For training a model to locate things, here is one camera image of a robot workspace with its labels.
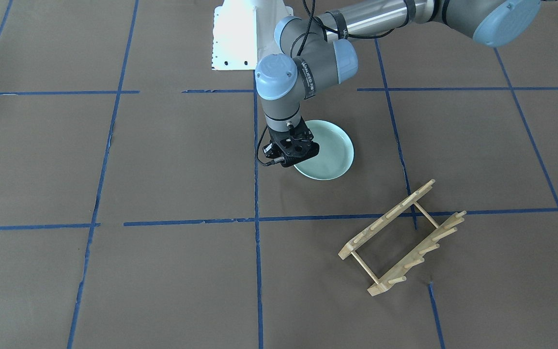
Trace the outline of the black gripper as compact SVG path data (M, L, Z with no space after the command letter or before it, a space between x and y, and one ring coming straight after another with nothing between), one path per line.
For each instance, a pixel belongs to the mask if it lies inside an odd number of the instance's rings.
M303 120L288 125L286 132L271 129L269 133L270 143L263 148L265 157L271 159L268 165L287 168L319 154L320 146L313 141L314 135Z

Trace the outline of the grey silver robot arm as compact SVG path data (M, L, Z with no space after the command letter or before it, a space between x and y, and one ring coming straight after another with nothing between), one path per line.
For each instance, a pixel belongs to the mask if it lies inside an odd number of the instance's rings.
M358 71L355 40L382 38L412 23L439 22L488 47L501 47L529 27L538 0L364 0L306 19L288 16L273 38L280 49L258 62L257 95L265 112L268 145L256 146L265 166L294 166L320 146L303 121L301 101L342 84Z

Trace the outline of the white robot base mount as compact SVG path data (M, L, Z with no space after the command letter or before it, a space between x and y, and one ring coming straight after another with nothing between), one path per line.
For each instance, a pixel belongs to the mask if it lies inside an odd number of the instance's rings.
M274 30L292 15L282 0L225 0L214 10L211 68L255 69L263 57L281 53Z

